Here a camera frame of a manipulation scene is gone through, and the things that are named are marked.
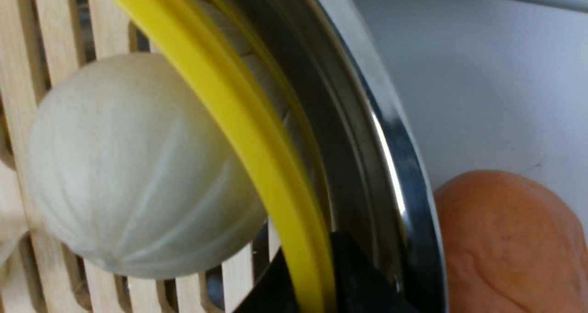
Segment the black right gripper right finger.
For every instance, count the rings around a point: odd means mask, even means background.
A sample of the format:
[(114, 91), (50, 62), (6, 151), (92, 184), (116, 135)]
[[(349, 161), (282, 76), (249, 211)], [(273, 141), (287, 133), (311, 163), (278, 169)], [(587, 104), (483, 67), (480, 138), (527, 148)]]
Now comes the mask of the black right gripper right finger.
[(353, 236), (332, 232), (337, 305), (340, 313), (415, 313), (363, 254)]

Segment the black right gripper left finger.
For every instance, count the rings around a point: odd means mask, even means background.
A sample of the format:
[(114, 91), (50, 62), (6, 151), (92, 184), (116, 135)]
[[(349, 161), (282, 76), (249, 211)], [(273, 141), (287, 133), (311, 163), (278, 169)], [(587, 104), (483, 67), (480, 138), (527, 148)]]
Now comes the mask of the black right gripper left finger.
[(281, 249), (234, 313), (300, 313)]

